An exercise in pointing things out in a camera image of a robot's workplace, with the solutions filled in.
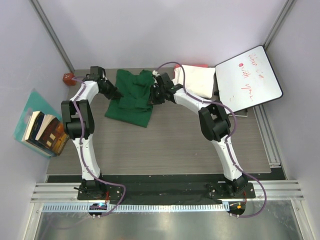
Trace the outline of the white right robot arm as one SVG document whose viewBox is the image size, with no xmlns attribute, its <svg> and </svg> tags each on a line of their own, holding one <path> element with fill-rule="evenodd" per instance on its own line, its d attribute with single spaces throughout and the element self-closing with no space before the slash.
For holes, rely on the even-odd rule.
<svg viewBox="0 0 320 240">
<path fill-rule="evenodd" d="M 167 73 L 159 74 L 154 70 L 152 76 L 155 82 L 150 88 L 150 104 L 160 105 L 170 101 L 197 114 L 202 135 L 212 143 L 222 164 L 226 193 L 233 198 L 241 195 L 248 184 L 248 178 L 232 146 L 231 122 L 225 108 L 219 102 L 186 92 L 183 85 L 175 85 Z"/>
</svg>

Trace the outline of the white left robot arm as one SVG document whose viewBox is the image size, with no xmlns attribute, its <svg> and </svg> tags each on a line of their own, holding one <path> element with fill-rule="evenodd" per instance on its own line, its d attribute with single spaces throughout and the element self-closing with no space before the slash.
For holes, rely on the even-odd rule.
<svg viewBox="0 0 320 240">
<path fill-rule="evenodd" d="M 81 165 L 78 198 L 100 200 L 107 194 L 107 184 L 103 181 L 93 146 L 95 121 L 91 102 L 98 94 L 108 100 L 120 99 L 122 94 L 100 66 L 92 66 L 85 77 L 76 77 L 74 81 L 79 83 L 79 89 L 72 98 L 61 103 L 61 113 L 64 131 L 72 140 Z"/>
</svg>

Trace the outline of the white dry-erase board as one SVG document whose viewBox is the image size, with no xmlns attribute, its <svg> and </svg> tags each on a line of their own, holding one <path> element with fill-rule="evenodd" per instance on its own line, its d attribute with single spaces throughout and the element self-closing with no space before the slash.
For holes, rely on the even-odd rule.
<svg viewBox="0 0 320 240">
<path fill-rule="evenodd" d="M 262 45 L 219 63 L 215 76 L 219 100 L 234 113 L 284 94 Z"/>
</svg>

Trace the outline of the green t shirt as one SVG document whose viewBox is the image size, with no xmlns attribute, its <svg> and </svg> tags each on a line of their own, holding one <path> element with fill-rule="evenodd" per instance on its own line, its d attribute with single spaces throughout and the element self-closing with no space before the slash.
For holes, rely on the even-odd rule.
<svg viewBox="0 0 320 240">
<path fill-rule="evenodd" d="M 122 97 L 110 101 L 104 116 L 146 128 L 153 112 L 149 98 L 154 83 L 153 73 L 149 70 L 133 74 L 128 70 L 119 69 L 115 86 Z"/>
</svg>

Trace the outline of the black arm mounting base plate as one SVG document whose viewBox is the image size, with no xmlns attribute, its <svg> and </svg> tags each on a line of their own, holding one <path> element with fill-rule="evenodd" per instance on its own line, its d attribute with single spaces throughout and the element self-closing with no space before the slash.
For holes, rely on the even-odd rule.
<svg viewBox="0 0 320 240">
<path fill-rule="evenodd" d="M 110 200 L 123 204 L 179 205 L 219 199 L 254 199 L 254 186 L 246 177 L 235 182 L 222 174 L 105 175 L 103 184 L 79 175 L 50 175 L 48 183 L 75 183 L 78 200 Z"/>
</svg>

